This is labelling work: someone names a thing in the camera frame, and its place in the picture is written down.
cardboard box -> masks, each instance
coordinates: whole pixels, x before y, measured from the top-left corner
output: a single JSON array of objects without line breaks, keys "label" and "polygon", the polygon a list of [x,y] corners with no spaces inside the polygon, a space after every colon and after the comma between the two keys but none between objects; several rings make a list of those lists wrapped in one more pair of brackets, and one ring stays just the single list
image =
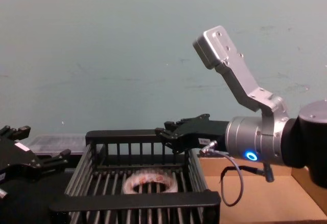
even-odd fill
[{"label": "cardboard box", "polygon": [[[236,160],[238,165],[262,168],[262,163]],[[220,193],[220,173],[231,163],[225,158],[200,158],[210,190]],[[240,202],[228,207],[221,202],[220,223],[327,223],[327,189],[316,186],[306,168],[272,166],[275,181],[242,171],[244,193]],[[224,194],[232,203],[240,191],[236,171],[224,177]]]}]

light blue wall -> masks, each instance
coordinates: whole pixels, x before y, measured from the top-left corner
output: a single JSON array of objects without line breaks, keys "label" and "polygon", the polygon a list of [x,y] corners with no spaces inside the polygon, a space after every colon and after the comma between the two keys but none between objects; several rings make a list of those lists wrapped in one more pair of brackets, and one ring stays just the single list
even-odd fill
[{"label": "light blue wall", "polygon": [[192,42],[223,25],[290,114],[327,97],[327,0],[0,0],[0,126],[162,127],[253,113]]}]

black plastic crate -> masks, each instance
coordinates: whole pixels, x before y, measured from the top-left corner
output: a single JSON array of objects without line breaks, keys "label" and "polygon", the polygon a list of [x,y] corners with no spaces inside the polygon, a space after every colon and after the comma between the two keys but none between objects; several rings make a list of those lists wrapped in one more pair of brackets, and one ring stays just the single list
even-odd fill
[{"label": "black plastic crate", "polygon": [[[121,154],[123,147],[128,154]],[[153,130],[88,132],[65,195],[50,206],[52,223],[219,223],[220,197],[207,189],[195,151],[167,150]],[[142,168],[171,174],[178,192],[161,193],[164,186],[147,183],[137,187],[139,194],[122,194],[124,181]]]}]

blue led ring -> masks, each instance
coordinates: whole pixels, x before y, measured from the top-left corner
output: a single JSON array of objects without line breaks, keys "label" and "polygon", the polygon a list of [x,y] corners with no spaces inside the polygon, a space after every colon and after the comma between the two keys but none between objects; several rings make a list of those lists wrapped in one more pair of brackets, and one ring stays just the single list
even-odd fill
[{"label": "blue led ring", "polygon": [[245,156],[251,161],[258,160],[258,157],[253,152],[247,152]]}]

white label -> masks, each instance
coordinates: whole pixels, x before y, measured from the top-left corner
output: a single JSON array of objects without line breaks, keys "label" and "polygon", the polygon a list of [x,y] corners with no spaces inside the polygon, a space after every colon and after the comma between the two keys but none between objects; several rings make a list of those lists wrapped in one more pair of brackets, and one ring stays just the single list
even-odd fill
[{"label": "white label", "polygon": [[210,139],[199,138],[199,143],[201,145],[209,145]]},{"label": "white label", "polygon": [[27,151],[30,150],[27,146],[21,144],[20,142],[15,143],[15,145],[16,145],[17,147],[19,147],[20,149],[23,149],[25,152],[27,152]]},{"label": "white label", "polygon": [[6,177],[6,173],[1,174],[1,175],[0,175],[0,181],[4,180],[5,177]]}]

